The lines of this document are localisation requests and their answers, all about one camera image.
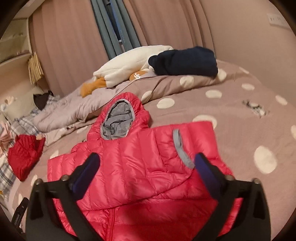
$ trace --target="pillow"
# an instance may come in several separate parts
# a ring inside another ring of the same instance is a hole
[[[148,59],[166,50],[172,50],[171,46],[153,45],[142,46],[122,53],[105,63],[94,76],[104,78],[107,88],[112,88],[129,79],[132,73],[149,67]]]
[[[7,106],[3,113],[10,123],[12,123],[16,118],[28,116],[30,112],[36,108],[33,99],[34,94],[43,94],[43,91],[38,86],[35,86],[26,94],[19,97],[11,105]]]

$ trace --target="brown bedsheet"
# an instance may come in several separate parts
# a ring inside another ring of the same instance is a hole
[[[145,103],[151,127],[212,121],[221,157],[235,177],[262,181],[273,238],[296,204],[296,109],[243,68],[221,61],[218,67],[220,78],[214,80],[157,76],[136,80],[122,92],[132,92]],[[45,149],[28,179],[15,188],[14,209],[20,195],[29,197],[35,175],[47,180],[47,159],[57,151],[59,155],[69,152],[85,138],[89,128],[79,134],[75,131]]]

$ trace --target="wall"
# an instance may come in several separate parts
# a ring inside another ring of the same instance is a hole
[[[0,66],[0,103],[7,96],[20,96],[33,86],[30,83],[27,59],[16,59]]]
[[[269,24],[268,0],[200,0],[218,59],[235,63],[296,106],[296,37]]]

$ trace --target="red down jacket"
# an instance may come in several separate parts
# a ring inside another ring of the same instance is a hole
[[[14,175],[23,182],[42,155],[45,138],[36,140],[36,136],[19,135],[15,144],[8,150],[8,163]]]
[[[149,128],[149,119],[141,101],[123,93],[106,105],[86,142],[48,161],[48,181],[55,181],[91,152],[99,154],[101,166],[78,205],[104,240],[192,240],[217,203],[188,160],[203,152],[224,174],[232,174],[218,154],[210,122]],[[74,234],[58,200],[55,205],[65,229]],[[221,234],[231,229],[239,206],[236,200]]]

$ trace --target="white polka dot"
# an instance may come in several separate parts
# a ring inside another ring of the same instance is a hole
[[[249,73],[250,73],[249,71],[245,70],[245,69],[242,68],[242,67],[239,67],[239,69],[240,69],[241,71],[243,71],[245,74],[249,74]]]
[[[292,133],[294,139],[296,139],[296,126],[291,126],[291,133]]]
[[[56,150],[54,153],[52,153],[52,155],[50,156],[49,159],[52,159],[52,158],[54,158],[54,157],[56,157],[58,155],[59,155],[59,150]]]
[[[220,81],[223,81],[223,80],[225,80],[227,74],[223,69],[218,69],[218,75],[217,76],[218,76],[218,79]]]
[[[280,95],[276,96],[276,101],[278,103],[280,103],[281,105],[287,105],[288,104],[287,100],[285,98],[281,97]]]
[[[141,101],[142,101],[142,104],[145,104],[146,102],[148,102],[148,100],[150,99],[150,96],[152,94],[152,91],[146,91],[142,98],[141,98]]]
[[[158,109],[167,109],[172,107],[174,104],[175,101],[172,98],[164,98],[161,99],[156,106]]]
[[[191,75],[188,75],[188,76],[183,76],[181,79],[180,79],[180,85],[183,87],[183,88],[191,88],[193,86],[193,83],[194,83],[194,78],[193,76]]]
[[[255,89],[255,86],[254,85],[251,85],[251,84],[248,84],[248,83],[244,83],[244,84],[242,84],[242,88],[244,90],[250,91],[250,90],[254,90]]]
[[[215,129],[217,126],[216,118],[211,115],[198,115],[192,121],[193,122],[195,122],[195,121],[211,121],[212,125],[213,125],[213,129]]]
[[[19,193],[18,205],[22,202],[22,195]]]
[[[38,179],[37,175],[34,175],[34,177],[31,180],[31,187],[34,185],[35,181]]]
[[[87,129],[87,127],[88,127],[88,126],[84,126],[84,127],[79,128],[79,129],[76,131],[76,133],[79,134],[79,133],[83,132],[84,130]]]
[[[205,93],[207,98],[221,98],[222,92],[219,90],[209,90]]]
[[[267,147],[259,146],[254,153],[256,167],[263,174],[273,172],[277,166],[276,156]]]

